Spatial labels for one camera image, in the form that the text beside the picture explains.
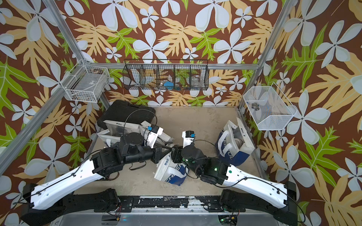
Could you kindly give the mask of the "takeout bag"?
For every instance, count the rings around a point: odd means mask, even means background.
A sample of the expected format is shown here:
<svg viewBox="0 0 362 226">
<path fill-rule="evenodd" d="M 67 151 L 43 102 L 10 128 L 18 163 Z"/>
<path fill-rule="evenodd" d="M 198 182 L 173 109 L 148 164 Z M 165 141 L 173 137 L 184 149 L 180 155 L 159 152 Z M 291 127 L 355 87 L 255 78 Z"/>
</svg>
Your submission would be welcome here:
<svg viewBox="0 0 362 226">
<path fill-rule="evenodd" d="M 173 142 L 173 138 L 164 132 L 164 129 L 144 121 L 140 125 L 141 135 L 145 146 L 153 148 L 156 144 L 165 146 Z"/>
<path fill-rule="evenodd" d="M 240 166 L 251 156 L 255 145 L 239 117 L 237 124 L 227 121 L 216 141 L 216 149 L 219 159 L 234 166 Z"/>
<path fill-rule="evenodd" d="M 187 177 L 188 169 L 183 163 L 174 163 L 171 154 L 167 154 L 157 164 L 154 179 L 180 186 Z"/>
<path fill-rule="evenodd" d="M 140 133 L 140 125 L 118 121 L 105 120 L 106 129 L 97 133 L 106 147 L 111 147 L 120 141 L 120 137 L 132 132 Z"/>
</svg>

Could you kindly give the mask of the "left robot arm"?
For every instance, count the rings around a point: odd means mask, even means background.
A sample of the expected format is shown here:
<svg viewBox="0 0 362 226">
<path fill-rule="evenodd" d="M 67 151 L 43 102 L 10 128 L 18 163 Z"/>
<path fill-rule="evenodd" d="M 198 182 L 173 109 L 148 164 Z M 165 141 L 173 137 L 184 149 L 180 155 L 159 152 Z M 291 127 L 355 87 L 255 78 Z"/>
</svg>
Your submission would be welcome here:
<svg viewBox="0 0 362 226">
<path fill-rule="evenodd" d="M 30 226 L 43 226 L 63 215 L 94 210 L 110 212 L 119 206 L 115 189 L 75 195 L 73 192 L 91 182 L 108 179 L 126 164 L 142 163 L 147 160 L 157 164 L 171 152 L 172 148 L 144 144 L 144 136 L 132 132 L 120 138 L 112 147 L 92 155 L 79 167 L 42 185 L 30 184 L 25 187 L 23 199 L 27 205 L 20 219 Z"/>
</svg>

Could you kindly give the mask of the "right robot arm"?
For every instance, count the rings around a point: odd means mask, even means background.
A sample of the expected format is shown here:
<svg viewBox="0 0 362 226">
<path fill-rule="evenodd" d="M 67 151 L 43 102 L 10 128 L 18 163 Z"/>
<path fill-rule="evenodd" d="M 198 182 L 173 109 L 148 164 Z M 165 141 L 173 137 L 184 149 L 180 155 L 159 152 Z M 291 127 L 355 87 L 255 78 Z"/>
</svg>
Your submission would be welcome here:
<svg viewBox="0 0 362 226">
<path fill-rule="evenodd" d="M 298 225 L 295 183 L 282 184 L 253 176 L 218 158 L 205 156 L 194 144 L 175 146 L 171 150 L 175 163 L 185 164 L 197 179 L 223 189 L 220 205 L 225 210 L 262 211 L 286 225 Z"/>
</svg>

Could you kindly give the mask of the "black plastic tool case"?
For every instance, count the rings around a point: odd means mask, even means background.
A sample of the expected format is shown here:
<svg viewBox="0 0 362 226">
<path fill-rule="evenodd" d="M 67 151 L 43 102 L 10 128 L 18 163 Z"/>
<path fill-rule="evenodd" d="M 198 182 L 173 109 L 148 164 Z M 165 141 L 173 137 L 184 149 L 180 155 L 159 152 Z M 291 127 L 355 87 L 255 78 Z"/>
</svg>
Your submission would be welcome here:
<svg viewBox="0 0 362 226">
<path fill-rule="evenodd" d="M 141 124 L 144 121 L 151 123 L 156 114 L 152 107 L 134 105 L 123 100 L 116 100 L 97 120 L 97 125 L 106 130 L 105 120 Z"/>
</svg>

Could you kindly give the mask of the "blue object in basket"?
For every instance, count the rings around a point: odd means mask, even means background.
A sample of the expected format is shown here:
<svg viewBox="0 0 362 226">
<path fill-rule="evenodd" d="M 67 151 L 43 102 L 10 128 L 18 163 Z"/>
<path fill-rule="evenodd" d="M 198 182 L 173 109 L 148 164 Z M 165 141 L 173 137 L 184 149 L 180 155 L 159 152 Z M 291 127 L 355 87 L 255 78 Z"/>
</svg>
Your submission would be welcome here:
<svg viewBox="0 0 362 226">
<path fill-rule="evenodd" d="M 174 84 L 172 82 L 165 82 L 163 84 L 163 86 L 166 88 L 166 89 L 173 89 L 174 88 Z"/>
</svg>

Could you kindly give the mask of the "small dark object in mesh basket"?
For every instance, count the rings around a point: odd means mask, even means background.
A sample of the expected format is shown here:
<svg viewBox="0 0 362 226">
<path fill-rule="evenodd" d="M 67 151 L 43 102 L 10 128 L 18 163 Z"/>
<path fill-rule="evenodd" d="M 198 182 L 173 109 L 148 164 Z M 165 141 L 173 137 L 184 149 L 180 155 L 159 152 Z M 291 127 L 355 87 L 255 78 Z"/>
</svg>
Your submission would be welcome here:
<svg viewBox="0 0 362 226">
<path fill-rule="evenodd" d="M 252 103 L 251 108 L 253 110 L 255 110 L 255 111 L 259 111 L 260 110 L 260 105 L 258 103 Z"/>
</svg>

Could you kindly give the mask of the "white mesh basket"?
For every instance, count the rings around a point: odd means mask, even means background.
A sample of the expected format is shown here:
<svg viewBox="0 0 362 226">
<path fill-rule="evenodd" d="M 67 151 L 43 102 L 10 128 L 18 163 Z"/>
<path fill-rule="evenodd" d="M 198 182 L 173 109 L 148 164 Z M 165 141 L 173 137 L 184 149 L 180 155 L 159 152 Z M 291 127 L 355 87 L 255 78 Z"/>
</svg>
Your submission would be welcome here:
<svg viewBox="0 0 362 226">
<path fill-rule="evenodd" d="M 281 131 L 297 113 L 297 108 L 276 83 L 271 86 L 253 86 L 243 98 L 260 131 Z M 260 110 L 253 110 L 252 103 L 258 103 Z"/>
</svg>

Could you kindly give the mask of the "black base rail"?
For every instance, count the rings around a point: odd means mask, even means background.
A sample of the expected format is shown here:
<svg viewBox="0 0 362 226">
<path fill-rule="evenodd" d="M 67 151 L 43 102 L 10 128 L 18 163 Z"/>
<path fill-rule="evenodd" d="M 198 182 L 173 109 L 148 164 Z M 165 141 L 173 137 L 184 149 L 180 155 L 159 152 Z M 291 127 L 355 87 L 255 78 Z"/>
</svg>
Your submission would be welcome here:
<svg viewBox="0 0 362 226">
<path fill-rule="evenodd" d="M 221 205 L 219 195 L 202 196 L 119 196 L 118 212 L 135 213 L 143 211 L 185 211 L 185 212 L 227 212 Z"/>
</svg>

